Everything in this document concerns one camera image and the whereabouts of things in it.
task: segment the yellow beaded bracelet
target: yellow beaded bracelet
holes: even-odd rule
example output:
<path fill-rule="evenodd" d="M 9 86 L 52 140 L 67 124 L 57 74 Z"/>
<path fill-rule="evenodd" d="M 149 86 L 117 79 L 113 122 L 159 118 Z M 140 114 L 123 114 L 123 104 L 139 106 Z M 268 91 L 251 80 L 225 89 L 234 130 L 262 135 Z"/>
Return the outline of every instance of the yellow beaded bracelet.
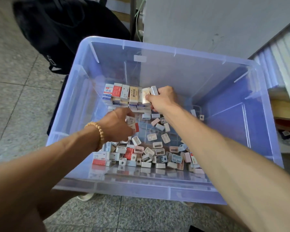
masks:
<path fill-rule="evenodd" d="M 93 125 L 94 127 L 96 127 L 98 130 L 99 130 L 99 132 L 100 132 L 100 141 L 99 141 L 99 145 L 98 145 L 98 147 L 97 147 L 97 149 L 96 149 L 96 151 L 98 151 L 98 150 L 100 150 L 100 149 L 102 149 L 102 146 L 103 146 L 103 144 L 104 144 L 104 132 L 102 131 L 102 129 L 101 129 L 101 126 L 98 124 L 98 123 L 96 123 L 96 122 L 89 122 L 88 124 L 86 124 L 85 125 L 85 127 L 87 127 L 87 126 L 89 126 L 89 125 Z"/>

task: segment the person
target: person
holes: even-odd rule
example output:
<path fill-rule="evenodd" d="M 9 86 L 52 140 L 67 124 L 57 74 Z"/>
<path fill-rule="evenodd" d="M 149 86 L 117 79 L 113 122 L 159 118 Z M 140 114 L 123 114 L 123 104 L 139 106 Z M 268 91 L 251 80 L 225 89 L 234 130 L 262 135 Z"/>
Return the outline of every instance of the person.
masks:
<path fill-rule="evenodd" d="M 189 146 L 227 202 L 227 209 L 216 209 L 251 231 L 290 232 L 290 175 L 181 108 L 172 87 L 159 88 L 158 92 L 146 99 Z M 126 115 L 134 116 L 128 108 L 117 108 L 98 122 L 104 142 L 125 141 L 133 134 L 125 123 Z M 89 125 L 50 146 L 1 164 L 0 231 L 45 231 L 43 220 L 81 194 L 52 187 L 96 151 L 100 139 L 100 131 Z"/>

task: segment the forearm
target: forearm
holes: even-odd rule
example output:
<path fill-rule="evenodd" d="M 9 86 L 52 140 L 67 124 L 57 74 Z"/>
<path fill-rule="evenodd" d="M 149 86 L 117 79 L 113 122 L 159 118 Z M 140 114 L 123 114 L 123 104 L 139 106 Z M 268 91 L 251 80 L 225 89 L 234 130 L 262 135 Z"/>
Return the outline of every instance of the forearm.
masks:
<path fill-rule="evenodd" d="M 0 220 L 17 222 L 99 144 L 96 128 L 77 132 L 48 147 L 0 165 Z"/>
<path fill-rule="evenodd" d="M 290 175 L 178 106 L 167 109 L 164 116 L 251 230 L 290 231 Z"/>

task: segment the white cord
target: white cord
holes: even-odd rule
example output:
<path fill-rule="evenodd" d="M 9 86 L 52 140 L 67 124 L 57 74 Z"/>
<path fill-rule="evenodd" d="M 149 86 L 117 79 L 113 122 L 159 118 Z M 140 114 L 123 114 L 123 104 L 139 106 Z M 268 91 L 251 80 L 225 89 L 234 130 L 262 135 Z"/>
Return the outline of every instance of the white cord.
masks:
<path fill-rule="evenodd" d="M 135 33 L 138 36 L 140 42 L 142 42 L 140 36 L 139 36 L 139 31 L 138 31 L 138 19 L 139 19 L 139 15 L 140 15 L 140 11 L 141 11 L 141 7 L 143 6 L 144 0 L 142 1 L 142 3 L 140 4 L 139 10 L 136 12 L 135 16 Z"/>

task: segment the translucent blue plastic bin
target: translucent blue plastic bin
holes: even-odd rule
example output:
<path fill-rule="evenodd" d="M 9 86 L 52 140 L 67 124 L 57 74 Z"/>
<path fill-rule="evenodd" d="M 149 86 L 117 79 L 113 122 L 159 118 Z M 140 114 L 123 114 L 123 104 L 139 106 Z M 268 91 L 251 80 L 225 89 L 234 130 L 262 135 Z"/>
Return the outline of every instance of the translucent blue plastic bin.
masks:
<path fill-rule="evenodd" d="M 256 62 L 102 37 L 81 42 L 47 145 L 100 120 L 108 111 L 101 99 L 105 83 L 115 82 L 143 88 L 173 86 L 181 104 L 188 110 L 201 109 L 209 127 L 283 167 L 264 75 Z M 140 121 L 141 141 L 152 132 L 157 129 Z M 171 145 L 181 144 L 174 130 L 170 138 Z M 187 170 L 105 167 L 92 165 L 92 158 L 91 154 L 56 188 L 225 203 L 206 175 Z"/>

